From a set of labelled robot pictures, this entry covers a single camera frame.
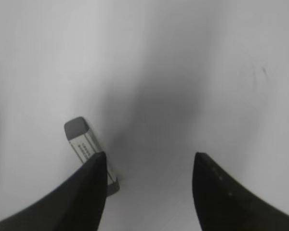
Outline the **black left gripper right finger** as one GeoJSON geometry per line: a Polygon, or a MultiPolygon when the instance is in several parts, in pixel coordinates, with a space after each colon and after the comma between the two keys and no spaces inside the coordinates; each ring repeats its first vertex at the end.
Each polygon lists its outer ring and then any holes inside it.
{"type": "Polygon", "coordinates": [[[289,231],[289,215],[244,188],[208,154],[195,154],[192,192],[203,231],[289,231]]]}

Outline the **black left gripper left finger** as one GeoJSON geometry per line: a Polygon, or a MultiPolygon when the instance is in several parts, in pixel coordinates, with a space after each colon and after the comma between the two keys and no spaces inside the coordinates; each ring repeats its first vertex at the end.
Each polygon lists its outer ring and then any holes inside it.
{"type": "Polygon", "coordinates": [[[106,154],[94,154],[31,206],[0,221],[0,231],[96,231],[107,196],[106,154]]]}

